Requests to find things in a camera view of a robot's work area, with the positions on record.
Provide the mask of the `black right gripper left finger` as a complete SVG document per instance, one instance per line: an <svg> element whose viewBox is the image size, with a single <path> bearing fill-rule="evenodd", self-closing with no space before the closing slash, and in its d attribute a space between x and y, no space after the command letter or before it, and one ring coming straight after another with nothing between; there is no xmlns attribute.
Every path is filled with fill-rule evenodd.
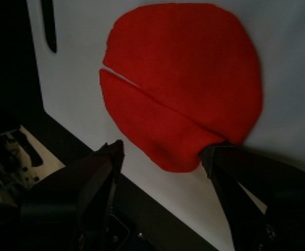
<svg viewBox="0 0 305 251"><path fill-rule="evenodd" d="M21 207L23 251L104 251L123 158L118 140L31 188Z"/></svg>

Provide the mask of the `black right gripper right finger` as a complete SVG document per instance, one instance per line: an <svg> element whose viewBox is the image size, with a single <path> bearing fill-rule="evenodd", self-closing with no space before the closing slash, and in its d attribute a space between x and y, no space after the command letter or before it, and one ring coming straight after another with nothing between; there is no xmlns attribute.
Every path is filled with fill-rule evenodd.
<svg viewBox="0 0 305 251"><path fill-rule="evenodd" d="M305 251L305 172L227 143L201 159L234 251Z"/></svg>

